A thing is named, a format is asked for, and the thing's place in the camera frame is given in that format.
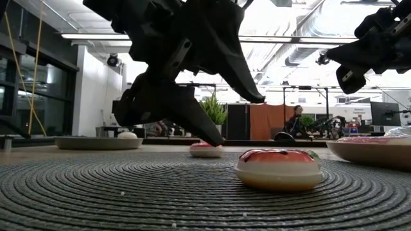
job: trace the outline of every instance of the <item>round placemat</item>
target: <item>round placemat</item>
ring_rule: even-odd
[[[0,166],[5,230],[411,230],[411,174],[322,161],[302,193],[250,189],[239,153],[87,155]]]

